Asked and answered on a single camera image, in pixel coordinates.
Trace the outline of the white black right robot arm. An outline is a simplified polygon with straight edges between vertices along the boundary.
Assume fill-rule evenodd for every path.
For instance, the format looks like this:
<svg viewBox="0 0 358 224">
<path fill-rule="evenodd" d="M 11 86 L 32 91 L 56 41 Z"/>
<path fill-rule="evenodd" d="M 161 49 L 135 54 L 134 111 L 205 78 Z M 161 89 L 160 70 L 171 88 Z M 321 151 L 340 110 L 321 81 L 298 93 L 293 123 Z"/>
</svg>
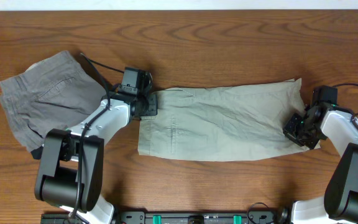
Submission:
<svg viewBox="0 0 358 224">
<path fill-rule="evenodd" d="M 358 223 L 358 119 L 352 111 L 323 103 L 304 116 L 294 113 L 283 133 L 309 149 L 328 139 L 341 157 L 324 195 L 294 202 L 287 223 Z"/>
</svg>

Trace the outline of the khaki green shorts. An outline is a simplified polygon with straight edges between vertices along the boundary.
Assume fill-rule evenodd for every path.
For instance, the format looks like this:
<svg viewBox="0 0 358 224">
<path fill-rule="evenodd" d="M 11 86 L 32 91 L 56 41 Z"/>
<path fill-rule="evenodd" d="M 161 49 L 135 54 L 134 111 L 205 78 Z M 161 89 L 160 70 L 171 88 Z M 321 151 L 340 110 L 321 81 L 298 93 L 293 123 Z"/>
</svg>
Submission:
<svg viewBox="0 0 358 224">
<path fill-rule="evenodd" d="M 186 161 L 256 161 L 308 150 L 283 134 L 303 114 L 301 80 L 156 93 L 156 116 L 140 121 L 140 155 Z"/>
</svg>

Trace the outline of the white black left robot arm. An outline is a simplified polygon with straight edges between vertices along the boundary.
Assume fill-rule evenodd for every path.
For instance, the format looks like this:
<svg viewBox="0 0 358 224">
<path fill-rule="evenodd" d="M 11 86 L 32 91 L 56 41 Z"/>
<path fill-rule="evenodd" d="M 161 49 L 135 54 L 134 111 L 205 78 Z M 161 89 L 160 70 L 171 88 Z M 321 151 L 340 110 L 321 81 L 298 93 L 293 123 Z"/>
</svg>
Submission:
<svg viewBox="0 0 358 224">
<path fill-rule="evenodd" d="M 42 223 L 112 223 L 114 206 L 101 195 L 104 147 L 133 118 L 157 115 L 157 95 L 113 93 L 81 123 L 45 137 L 35 197 L 66 210 Z"/>
</svg>

